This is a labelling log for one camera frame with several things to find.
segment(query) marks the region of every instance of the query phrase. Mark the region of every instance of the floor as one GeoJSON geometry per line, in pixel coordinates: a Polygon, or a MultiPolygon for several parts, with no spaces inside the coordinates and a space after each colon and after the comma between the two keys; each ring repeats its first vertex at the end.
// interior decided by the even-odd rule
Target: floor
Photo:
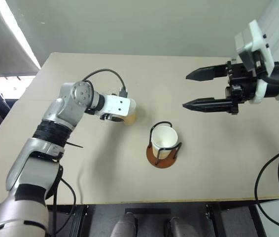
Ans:
{"type": "MultiPolygon", "coordinates": [[[[134,213],[139,224],[138,237],[163,237],[163,222],[173,216],[191,224],[201,237],[215,237],[212,222],[205,215],[203,202],[97,205],[88,237],[109,237],[126,208],[135,208],[134,213]],[[156,213],[137,214],[142,208],[149,208],[156,213]]],[[[61,226],[66,218],[66,214],[58,214],[58,226],[61,226]]],[[[222,219],[227,237],[257,237],[248,208],[222,211],[222,219]]],[[[71,221],[57,236],[68,237],[70,225],[71,221]]]]}

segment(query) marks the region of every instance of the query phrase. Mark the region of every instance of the beige table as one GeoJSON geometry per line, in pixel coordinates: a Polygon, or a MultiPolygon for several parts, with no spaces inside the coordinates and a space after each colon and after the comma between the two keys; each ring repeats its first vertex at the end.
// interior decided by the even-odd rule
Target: beige table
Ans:
{"type": "MultiPolygon", "coordinates": [[[[84,148],[66,146],[61,160],[63,177],[77,192],[78,203],[253,199],[259,170],[279,152],[279,102],[245,103],[237,116],[193,112],[181,105],[201,97],[224,98],[226,79],[195,82],[185,76],[226,61],[52,54],[0,126],[0,202],[7,195],[5,179],[12,163],[62,83],[81,80],[99,68],[120,73],[129,97],[138,104],[139,116],[131,127],[83,117],[69,141],[84,148]],[[171,121],[183,142],[176,163],[167,169],[153,167],[145,155],[149,130],[161,120],[171,121]]],[[[120,87],[110,73],[95,75],[91,81],[99,92],[117,92],[120,87]]],[[[279,198],[277,163],[265,171],[259,196],[279,198]]],[[[72,203],[64,185],[59,187],[58,203],[72,203]]]]}

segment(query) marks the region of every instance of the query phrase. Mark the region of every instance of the small cup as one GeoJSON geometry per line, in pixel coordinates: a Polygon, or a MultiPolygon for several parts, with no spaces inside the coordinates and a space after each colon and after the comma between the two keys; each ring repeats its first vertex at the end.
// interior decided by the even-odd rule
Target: small cup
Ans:
{"type": "MultiPolygon", "coordinates": [[[[158,126],[151,134],[151,143],[153,145],[153,154],[158,155],[158,150],[161,148],[175,147],[178,141],[176,131],[169,126],[158,126]]],[[[159,159],[165,159],[171,151],[160,151],[159,159]]]]}
{"type": "Polygon", "coordinates": [[[135,120],[136,120],[136,102],[135,100],[130,98],[130,109],[129,109],[129,113],[127,116],[121,116],[121,118],[124,120],[124,125],[125,126],[131,126],[135,120]]]}

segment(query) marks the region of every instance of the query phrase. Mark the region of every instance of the black wire cup holder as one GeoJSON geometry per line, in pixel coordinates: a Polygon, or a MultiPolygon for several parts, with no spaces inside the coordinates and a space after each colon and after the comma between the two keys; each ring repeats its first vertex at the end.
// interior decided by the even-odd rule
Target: black wire cup holder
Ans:
{"type": "Polygon", "coordinates": [[[175,145],[174,147],[170,147],[170,148],[160,148],[158,150],[157,153],[157,157],[154,156],[153,153],[153,146],[151,143],[151,134],[153,132],[153,130],[160,124],[166,123],[168,124],[170,127],[173,127],[171,122],[168,121],[162,121],[162,122],[158,122],[156,123],[154,126],[152,126],[150,133],[149,133],[149,142],[148,142],[148,146],[146,149],[146,156],[147,159],[149,161],[149,163],[151,163],[153,166],[157,167],[157,168],[168,168],[171,165],[174,164],[174,162],[176,161],[177,155],[178,155],[178,151],[181,148],[182,142],[179,142],[177,145],[175,145]],[[159,159],[160,157],[160,152],[161,151],[171,151],[168,156],[165,159],[159,159]]]}

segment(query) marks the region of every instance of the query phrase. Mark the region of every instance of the wooden coaster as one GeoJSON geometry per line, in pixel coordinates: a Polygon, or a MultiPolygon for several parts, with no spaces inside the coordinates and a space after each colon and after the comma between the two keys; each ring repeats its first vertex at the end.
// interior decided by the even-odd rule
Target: wooden coaster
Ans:
{"type": "Polygon", "coordinates": [[[156,165],[156,157],[153,154],[153,147],[152,145],[150,147],[147,147],[146,149],[146,156],[149,161],[153,166],[157,168],[168,168],[172,166],[175,163],[175,154],[176,154],[176,149],[173,149],[169,155],[165,159],[159,159],[158,164],[156,165]]]}

